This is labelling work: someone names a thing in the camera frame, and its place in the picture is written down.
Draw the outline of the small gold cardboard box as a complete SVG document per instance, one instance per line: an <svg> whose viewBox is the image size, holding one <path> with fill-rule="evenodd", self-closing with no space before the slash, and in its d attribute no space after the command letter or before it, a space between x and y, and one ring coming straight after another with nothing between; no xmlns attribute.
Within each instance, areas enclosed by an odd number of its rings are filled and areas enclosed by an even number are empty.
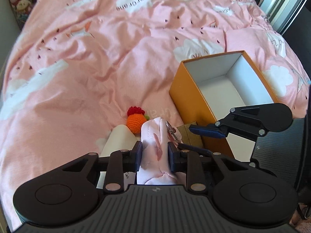
<svg viewBox="0 0 311 233"><path fill-rule="evenodd" d="M197 123L194 122L177 127L179 133L181 134L181 141L186 145L204 148L201 137L190 131L189 129L190 125L197 125Z"/></svg>

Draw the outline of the pink plush pouch with carabiner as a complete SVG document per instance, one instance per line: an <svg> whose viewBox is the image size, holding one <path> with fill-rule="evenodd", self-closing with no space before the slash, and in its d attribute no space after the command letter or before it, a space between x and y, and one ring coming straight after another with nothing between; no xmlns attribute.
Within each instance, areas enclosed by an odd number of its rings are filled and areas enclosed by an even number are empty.
<svg viewBox="0 0 311 233"><path fill-rule="evenodd" d="M186 175L174 174L170 170L168 142L173 142L166 120L157 117L142 125L141 142L143 145L140 169L137 173L139 185L184 185Z"/></svg>

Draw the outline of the white glasses case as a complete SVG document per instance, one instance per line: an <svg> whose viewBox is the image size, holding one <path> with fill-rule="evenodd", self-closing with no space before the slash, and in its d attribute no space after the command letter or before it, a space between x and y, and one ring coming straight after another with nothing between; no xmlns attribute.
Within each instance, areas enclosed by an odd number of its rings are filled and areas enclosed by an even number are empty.
<svg viewBox="0 0 311 233"><path fill-rule="evenodd" d="M102 151L100 153L100 157L110 156L111 153L121 150L127 149L132 150L135 143L138 141L137 137L128 129L126 125L118 125L112 129L110 135L105 140L105 144L102 140ZM99 181L97 184L98 189L103 188L104 180L105 180L105 171L100 172ZM127 172L123 174L124 176L124 188L127 189L128 184L135 183L136 173Z"/></svg>

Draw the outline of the orange cardboard box white inside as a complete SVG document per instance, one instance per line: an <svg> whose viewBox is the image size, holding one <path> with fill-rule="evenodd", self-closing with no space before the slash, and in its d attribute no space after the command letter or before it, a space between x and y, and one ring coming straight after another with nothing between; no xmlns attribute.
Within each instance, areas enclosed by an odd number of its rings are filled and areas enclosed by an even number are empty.
<svg viewBox="0 0 311 233"><path fill-rule="evenodd" d="M185 124L202 126L226 117L234 107L278 101L261 71L244 51L182 61L169 94Z"/></svg>

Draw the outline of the orange crochet fruit toy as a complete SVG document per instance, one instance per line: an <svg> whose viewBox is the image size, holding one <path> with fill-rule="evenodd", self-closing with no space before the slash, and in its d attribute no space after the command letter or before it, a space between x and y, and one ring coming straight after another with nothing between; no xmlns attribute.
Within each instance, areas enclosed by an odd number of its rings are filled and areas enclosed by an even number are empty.
<svg viewBox="0 0 311 233"><path fill-rule="evenodd" d="M142 125L149 119L141 107L131 106L127 111L126 126L133 134L140 134Z"/></svg>

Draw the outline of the pink patterned bed duvet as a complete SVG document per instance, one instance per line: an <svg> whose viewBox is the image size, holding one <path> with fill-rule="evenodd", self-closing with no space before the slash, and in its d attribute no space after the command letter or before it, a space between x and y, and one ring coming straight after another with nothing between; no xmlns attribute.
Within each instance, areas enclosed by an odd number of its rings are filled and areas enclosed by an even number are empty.
<svg viewBox="0 0 311 233"><path fill-rule="evenodd" d="M172 125L181 61L244 50L295 117L309 78L254 0L38 0L7 61L1 107L1 203L24 182L100 152L129 107Z"/></svg>

